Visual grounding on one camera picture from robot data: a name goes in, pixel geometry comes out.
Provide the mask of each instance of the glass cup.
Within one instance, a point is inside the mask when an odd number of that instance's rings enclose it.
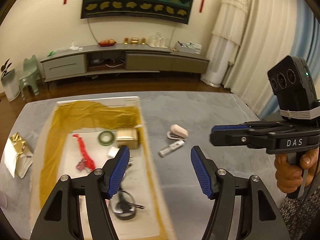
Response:
[[[162,37],[159,37],[159,38],[156,38],[156,44],[155,44],[155,46],[156,47],[161,47],[161,40],[162,40]]]
[[[161,37],[160,47],[161,48],[167,48],[167,42],[168,42],[167,38]]]
[[[151,35],[151,36],[149,37],[149,42],[148,42],[148,44],[149,44],[151,47],[155,47],[155,46],[156,46],[156,37],[153,36],[153,35]]]

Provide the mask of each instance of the cabinet door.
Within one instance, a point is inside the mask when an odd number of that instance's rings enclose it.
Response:
[[[43,63],[46,79],[85,73],[84,55],[53,59]]]
[[[208,64],[209,62],[206,60],[174,57],[171,70],[204,74]]]
[[[165,54],[127,53],[125,65],[126,70],[170,71],[172,57]]]

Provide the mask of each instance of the gold box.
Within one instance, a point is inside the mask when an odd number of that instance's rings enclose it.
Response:
[[[139,147],[138,130],[134,127],[119,127],[116,131],[116,142],[120,148],[126,145],[130,150],[136,150]]]

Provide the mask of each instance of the hand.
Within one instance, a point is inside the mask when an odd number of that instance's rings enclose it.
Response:
[[[300,166],[309,169],[306,187],[310,185],[316,173],[319,148],[306,151],[300,159]],[[278,188],[284,193],[292,193],[302,184],[302,169],[287,163],[287,154],[277,154],[275,159],[276,180]]]

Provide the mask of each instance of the green tape roll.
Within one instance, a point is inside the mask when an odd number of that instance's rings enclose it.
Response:
[[[102,140],[103,136],[105,136],[105,135],[109,135],[110,136],[110,140],[109,141]],[[104,132],[100,133],[99,137],[98,137],[99,143],[101,145],[103,145],[103,146],[110,146],[113,143],[114,140],[115,140],[115,136],[110,131],[104,131]]]

